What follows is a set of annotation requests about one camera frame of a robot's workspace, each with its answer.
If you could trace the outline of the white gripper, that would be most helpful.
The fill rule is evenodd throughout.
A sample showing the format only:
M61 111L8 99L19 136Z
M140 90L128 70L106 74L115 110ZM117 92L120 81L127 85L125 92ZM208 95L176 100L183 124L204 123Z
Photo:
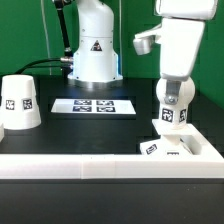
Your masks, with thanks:
M162 19L160 76L167 79L166 104L178 102L181 87L179 81L186 81L191 75L204 27L203 21Z

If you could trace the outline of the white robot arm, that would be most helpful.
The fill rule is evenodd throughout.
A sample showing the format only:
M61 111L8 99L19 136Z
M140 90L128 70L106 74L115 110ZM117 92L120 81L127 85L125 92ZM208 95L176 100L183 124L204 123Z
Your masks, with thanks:
M75 2L79 16L79 47L73 52L67 41L65 55L72 59L68 78L80 83L113 83L121 80L118 56L113 49L114 14L100 0L52 0L60 21L63 8ZM139 55L148 54L153 44L160 46L160 86L157 96L167 105L187 99L194 90L189 85L191 72L205 29L205 22L216 14L218 0L156 0L157 26L137 33L133 45Z

